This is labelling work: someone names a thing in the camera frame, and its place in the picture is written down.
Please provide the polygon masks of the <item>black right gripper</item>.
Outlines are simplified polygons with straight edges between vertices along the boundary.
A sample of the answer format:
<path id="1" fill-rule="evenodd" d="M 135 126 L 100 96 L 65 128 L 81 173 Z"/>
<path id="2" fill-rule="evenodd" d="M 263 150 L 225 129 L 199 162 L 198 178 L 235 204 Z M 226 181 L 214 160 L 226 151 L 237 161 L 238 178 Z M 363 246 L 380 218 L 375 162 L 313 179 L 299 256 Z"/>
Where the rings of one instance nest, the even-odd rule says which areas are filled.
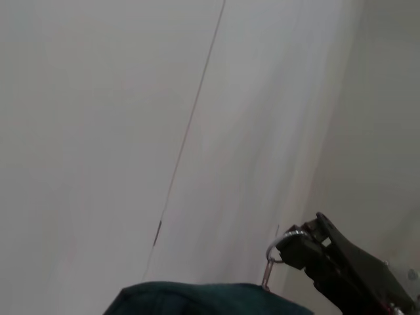
<path id="1" fill-rule="evenodd" d="M 276 249 L 343 314 L 419 313 L 419 294 L 409 294 L 389 265 L 351 243 L 322 213 L 289 228 Z"/>

